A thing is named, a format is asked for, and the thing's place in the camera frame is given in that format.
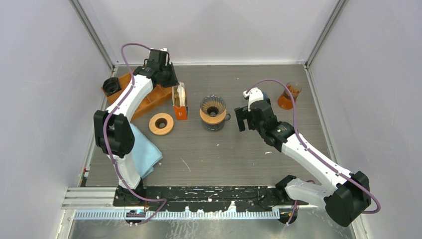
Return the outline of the amber glass carafe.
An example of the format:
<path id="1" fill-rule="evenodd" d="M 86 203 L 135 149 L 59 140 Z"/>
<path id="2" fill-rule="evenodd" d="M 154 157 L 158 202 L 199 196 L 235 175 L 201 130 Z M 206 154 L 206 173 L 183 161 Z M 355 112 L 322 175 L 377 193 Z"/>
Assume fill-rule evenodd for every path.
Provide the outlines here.
<path id="1" fill-rule="evenodd" d="M 299 93 L 302 91 L 300 83 L 289 82 L 287 84 L 288 89 L 278 98 L 278 106 L 285 110 L 290 110 L 293 108 L 293 103 L 296 102 Z"/>

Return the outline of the clear glass mug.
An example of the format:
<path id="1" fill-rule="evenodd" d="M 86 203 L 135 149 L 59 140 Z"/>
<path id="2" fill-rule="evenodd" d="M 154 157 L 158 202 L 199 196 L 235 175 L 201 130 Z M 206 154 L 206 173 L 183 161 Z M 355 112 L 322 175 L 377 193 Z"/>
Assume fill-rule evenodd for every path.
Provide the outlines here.
<path id="1" fill-rule="evenodd" d="M 219 131 L 224 127 L 225 122 L 230 119 L 231 119 L 231 115 L 230 113 L 227 113 L 223 121 L 218 124 L 209 124 L 205 121 L 203 121 L 202 124 L 203 124 L 203 127 L 208 131 Z"/>

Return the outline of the orange coffee filter box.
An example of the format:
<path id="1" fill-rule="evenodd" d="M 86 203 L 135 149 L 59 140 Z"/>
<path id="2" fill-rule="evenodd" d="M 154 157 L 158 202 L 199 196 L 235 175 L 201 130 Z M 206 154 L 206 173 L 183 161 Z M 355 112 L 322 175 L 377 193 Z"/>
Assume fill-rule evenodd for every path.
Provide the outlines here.
<path id="1" fill-rule="evenodd" d="M 176 120 L 187 120 L 188 119 L 188 103 L 186 94 L 186 106 L 177 108 L 173 105 Z"/>

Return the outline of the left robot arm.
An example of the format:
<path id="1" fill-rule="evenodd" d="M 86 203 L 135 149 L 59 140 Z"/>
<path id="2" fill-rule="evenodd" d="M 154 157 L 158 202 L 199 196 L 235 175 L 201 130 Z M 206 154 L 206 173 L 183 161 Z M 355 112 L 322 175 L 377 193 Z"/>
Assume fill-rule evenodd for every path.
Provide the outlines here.
<path id="1" fill-rule="evenodd" d="M 145 192 L 132 156 L 136 137 L 130 121 L 140 103 L 156 86 L 172 87 L 179 81 L 167 48 L 151 48 L 149 57 L 142 66 L 130 71 L 130 76 L 131 80 L 119 98 L 105 111 L 94 113 L 94 130 L 96 145 L 113 163 L 125 198 L 138 206 L 145 200 Z"/>

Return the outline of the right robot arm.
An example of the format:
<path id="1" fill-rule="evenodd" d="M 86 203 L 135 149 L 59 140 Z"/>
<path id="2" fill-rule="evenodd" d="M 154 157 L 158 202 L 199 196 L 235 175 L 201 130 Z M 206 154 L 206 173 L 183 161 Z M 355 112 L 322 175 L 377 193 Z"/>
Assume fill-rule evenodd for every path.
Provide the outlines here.
<path id="1" fill-rule="evenodd" d="M 276 197 L 281 204 L 299 200 L 318 206 L 342 227 L 349 226 L 371 205 L 368 177 L 334 163 L 296 133 L 293 125 L 279 121 L 269 99 L 234 111 L 240 131 L 246 128 L 257 131 L 267 145 L 298 162 L 320 182 L 316 185 L 286 176 L 276 184 Z"/>

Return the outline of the orange wooden compartment tray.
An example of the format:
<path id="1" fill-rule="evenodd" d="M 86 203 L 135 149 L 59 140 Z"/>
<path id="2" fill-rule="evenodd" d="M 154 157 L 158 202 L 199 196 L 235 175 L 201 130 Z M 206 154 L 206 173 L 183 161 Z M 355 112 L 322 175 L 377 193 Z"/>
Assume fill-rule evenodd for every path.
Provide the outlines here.
<path id="1" fill-rule="evenodd" d="M 119 77 L 121 90 L 116 92 L 115 94 L 107 97 L 107 101 L 110 104 L 113 104 L 119 96 L 123 93 L 125 88 L 128 86 L 129 82 L 131 81 L 130 74 L 127 73 L 121 77 Z M 134 121 L 135 119 L 147 114 L 148 112 L 152 111 L 154 108 L 162 105 L 163 103 L 170 100 L 172 97 L 172 88 L 163 88 L 161 86 L 156 86 L 151 93 L 149 93 L 139 104 L 138 108 L 134 112 L 134 115 L 131 119 L 131 121 Z"/>

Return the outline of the black cup beside tray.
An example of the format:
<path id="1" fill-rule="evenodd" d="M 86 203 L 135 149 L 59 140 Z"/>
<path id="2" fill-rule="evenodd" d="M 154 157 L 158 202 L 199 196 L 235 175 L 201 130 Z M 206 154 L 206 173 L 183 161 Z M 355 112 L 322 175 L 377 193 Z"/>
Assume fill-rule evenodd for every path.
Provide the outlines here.
<path id="1" fill-rule="evenodd" d="M 121 85 L 118 77 L 111 77 L 104 81 L 102 90 L 104 94 L 109 97 L 121 90 Z"/>

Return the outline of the light blue cloth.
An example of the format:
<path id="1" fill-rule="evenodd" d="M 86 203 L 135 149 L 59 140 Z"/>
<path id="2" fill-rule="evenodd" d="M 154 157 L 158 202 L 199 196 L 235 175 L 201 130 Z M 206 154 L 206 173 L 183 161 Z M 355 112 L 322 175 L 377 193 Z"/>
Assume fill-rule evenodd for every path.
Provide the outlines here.
<path id="1" fill-rule="evenodd" d="M 134 124 L 130 124 L 134 135 L 132 156 L 135 168 L 143 179 L 154 171 L 154 165 L 162 158 L 162 152 Z"/>

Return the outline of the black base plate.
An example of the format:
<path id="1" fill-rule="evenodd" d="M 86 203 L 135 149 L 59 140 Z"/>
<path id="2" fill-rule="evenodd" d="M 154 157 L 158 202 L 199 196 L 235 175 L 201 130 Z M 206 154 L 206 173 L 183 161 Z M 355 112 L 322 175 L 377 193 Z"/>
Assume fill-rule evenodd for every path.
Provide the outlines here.
<path id="1" fill-rule="evenodd" d="M 150 220 L 277 219 L 292 224 L 300 203 L 274 186 L 148 186 L 133 195 L 116 188 L 113 206 L 125 207 L 129 224 Z"/>

